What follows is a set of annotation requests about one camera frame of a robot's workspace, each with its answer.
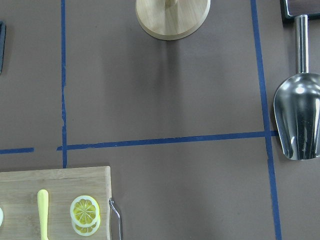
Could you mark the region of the wooden cup tree stand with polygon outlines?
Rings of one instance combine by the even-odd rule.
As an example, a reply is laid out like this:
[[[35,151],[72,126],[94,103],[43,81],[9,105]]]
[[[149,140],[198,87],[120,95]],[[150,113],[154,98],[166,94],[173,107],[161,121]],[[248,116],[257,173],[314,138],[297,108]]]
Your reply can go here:
[[[174,41],[185,38],[204,23],[210,0],[137,0],[135,12],[142,29],[154,38]]]

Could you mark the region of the top stacked lemon slice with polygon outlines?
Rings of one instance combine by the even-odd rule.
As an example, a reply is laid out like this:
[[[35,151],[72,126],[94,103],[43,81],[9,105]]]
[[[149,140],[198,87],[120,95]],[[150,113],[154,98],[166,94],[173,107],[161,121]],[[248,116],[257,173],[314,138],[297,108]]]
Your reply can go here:
[[[93,197],[80,195],[72,201],[69,214],[76,225],[88,228],[100,218],[100,206]]]

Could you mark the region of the stacked lemon slice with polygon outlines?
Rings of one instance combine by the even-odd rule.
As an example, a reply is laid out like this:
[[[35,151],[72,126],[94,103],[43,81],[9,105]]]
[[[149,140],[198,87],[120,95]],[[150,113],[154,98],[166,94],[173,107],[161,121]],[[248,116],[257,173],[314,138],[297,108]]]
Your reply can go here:
[[[72,201],[69,214],[76,225],[88,228],[100,218],[100,206],[93,197],[80,195]]]
[[[97,221],[89,227],[82,227],[75,224],[73,221],[71,222],[73,230],[82,237],[89,237],[95,234],[101,224],[101,218],[99,217]]]

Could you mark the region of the lower stacked lemon slice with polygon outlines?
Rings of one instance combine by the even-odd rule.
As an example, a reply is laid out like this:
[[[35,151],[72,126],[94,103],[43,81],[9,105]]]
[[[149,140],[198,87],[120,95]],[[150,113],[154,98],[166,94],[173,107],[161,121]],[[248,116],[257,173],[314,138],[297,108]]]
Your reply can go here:
[[[95,234],[101,224],[101,218],[99,217],[97,221],[89,227],[82,227],[75,224],[73,221],[71,222],[73,230],[82,237],[89,237]]]

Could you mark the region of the metal scoop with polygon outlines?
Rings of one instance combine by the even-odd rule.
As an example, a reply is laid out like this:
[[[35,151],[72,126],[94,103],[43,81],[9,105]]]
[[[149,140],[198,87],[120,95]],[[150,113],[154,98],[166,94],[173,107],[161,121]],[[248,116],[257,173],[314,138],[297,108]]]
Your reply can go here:
[[[294,23],[296,73],[277,88],[273,109],[283,154],[302,161],[320,156],[320,75],[309,71],[308,16]]]

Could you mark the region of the yellow plastic knife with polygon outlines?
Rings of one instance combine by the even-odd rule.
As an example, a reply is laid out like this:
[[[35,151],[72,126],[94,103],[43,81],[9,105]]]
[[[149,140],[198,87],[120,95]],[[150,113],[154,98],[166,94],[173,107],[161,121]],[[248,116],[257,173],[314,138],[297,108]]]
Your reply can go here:
[[[49,193],[41,189],[37,193],[37,206],[40,224],[40,239],[48,240]]]

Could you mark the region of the wooden cutting board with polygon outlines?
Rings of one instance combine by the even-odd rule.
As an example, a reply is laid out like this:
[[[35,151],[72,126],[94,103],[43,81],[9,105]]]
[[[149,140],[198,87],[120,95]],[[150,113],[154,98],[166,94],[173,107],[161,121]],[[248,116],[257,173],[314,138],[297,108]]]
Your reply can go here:
[[[37,194],[48,191],[48,238],[82,240],[72,227],[70,206],[78,196],[93,197],[100,207],[100,226],[90,240],[110,240],[112,196],[109,166],[10,171],[0,174],[2,240],[39,240],[40,220]]]

